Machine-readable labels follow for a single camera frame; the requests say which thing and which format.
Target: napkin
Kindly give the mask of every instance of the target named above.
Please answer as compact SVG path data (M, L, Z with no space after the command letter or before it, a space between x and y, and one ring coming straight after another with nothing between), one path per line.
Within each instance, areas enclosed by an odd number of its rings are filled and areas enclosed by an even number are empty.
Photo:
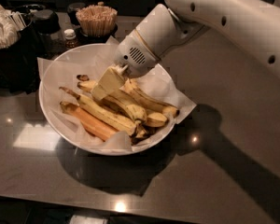
M49 124L73 145L103 155L133 154L155 146L196 106L175 87L169 74L157 64L145 76L138 78L139 86L148 95L177 106L180 109L177 118L170 118L165 127L135 146L131 145L126 132L118 132L106 142L85 132L77 119L65 115L60 109L61 100L75 104L77 102L75 98L58 88L65 86L82 93L83 91L77 87L77 75L88 75L90 79L98 79L106 68L113 64L117 46L118 42L110 38L104 45L86 45L67 51L55 61L38 58L39 74L42 80L39 98Z

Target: white robotic arm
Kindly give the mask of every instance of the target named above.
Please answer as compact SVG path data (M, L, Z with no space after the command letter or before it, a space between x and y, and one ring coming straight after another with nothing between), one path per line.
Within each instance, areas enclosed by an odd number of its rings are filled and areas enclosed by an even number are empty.
M164 0L119 44L116 63L143 76L174 46L212 27L280 77L280 8L260 0Z

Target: parchment paper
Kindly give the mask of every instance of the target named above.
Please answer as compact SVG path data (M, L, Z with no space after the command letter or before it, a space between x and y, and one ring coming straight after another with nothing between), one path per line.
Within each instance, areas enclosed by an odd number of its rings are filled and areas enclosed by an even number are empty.
M106 68L113 64L117 45L115 40L110 39L106 44L86 45L72 49L55 61L38 58L42 80L39 99L49 124L71 144L103 155L127 155L155 146L196 106L175 87L168 73L157 64L148 74L138 78L139 86L147 94L177 106L180 109L177 118L170 118L165 127L136 146L131 146L126 132L118 132L106 142L87 133L76 118L65 115L60 109L60 101L70 101L74 104L77 104L77 101L59 90L59 87L65 86L75 92L86 94L77 87L77 75L88 75L90 79L98 79Z

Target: table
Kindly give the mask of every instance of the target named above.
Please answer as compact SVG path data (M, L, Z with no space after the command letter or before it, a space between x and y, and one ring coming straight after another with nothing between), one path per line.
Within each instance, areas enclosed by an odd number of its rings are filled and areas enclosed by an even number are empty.
M120 17L118 40L139 21ZM212 29L162 65L197 107L132 156L75 148L48 125L38 91L0 90L0 196L197 223L280 223L280 81Z

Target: black lid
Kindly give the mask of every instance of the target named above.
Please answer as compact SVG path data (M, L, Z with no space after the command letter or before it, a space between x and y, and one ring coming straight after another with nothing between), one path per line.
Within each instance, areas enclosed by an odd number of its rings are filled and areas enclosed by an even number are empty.
M67 14L68 14L72 24L79 25L79 22L76 17L76 13L79 9L82 9L85 6L86 6L86 4L84 4L84 3L74 3L74 4L70 4L67 7Z
M34 14L34 25L41 34L53 34L60 30L57 14L48 9L37 11Z

